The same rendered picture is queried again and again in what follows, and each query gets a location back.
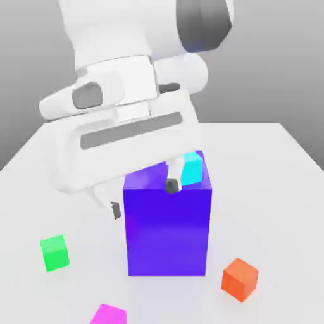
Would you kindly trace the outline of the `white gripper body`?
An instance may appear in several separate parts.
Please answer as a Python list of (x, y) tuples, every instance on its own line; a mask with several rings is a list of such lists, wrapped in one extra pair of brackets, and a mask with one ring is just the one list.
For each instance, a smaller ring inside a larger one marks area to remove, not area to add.
[(47, 123), (47, 171), (72, 194), (201, 148), (189, 92), (99, 109)]

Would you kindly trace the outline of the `small orange cube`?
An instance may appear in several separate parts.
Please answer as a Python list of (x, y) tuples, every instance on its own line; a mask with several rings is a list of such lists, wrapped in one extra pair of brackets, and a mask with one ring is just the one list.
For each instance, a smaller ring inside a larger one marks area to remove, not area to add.
[(259, 271), (245, 261), (236, 258), (223, 271), (221, 288), (240, 302), (244, 302), (255, 290)]

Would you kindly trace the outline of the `small magenta cube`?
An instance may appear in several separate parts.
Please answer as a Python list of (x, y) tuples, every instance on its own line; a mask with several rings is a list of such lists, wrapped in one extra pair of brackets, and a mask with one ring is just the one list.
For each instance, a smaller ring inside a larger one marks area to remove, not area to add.
[(107, 304), (101, 304), (89, 324), (127, 324), (127, 312)]

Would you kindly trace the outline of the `large blue box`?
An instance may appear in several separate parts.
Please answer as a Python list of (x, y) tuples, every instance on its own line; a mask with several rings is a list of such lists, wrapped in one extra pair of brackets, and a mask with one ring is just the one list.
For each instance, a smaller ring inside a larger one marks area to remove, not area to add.
[(202, 151), (202, 181), (165, 191), (166, 163), (125, 177), (123, 202), (130, 276), (206, 273), (212, 186)]

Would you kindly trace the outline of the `small cyan cube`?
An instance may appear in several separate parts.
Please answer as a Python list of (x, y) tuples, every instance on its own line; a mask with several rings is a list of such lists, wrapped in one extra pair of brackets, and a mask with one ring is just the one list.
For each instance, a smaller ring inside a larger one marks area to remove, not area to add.
[(182, 185), (191, 185), (203, 179), (203, 159), (197, 152), (184, 154), (184, 167), (181, 175)]

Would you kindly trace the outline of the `small green cube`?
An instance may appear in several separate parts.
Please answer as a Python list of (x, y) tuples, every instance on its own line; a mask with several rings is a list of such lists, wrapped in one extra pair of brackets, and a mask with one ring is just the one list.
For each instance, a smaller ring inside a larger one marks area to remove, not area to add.
[(40, 241), (46, 271), (50, 272), (70, 264), (68, 249), (63, 235)]

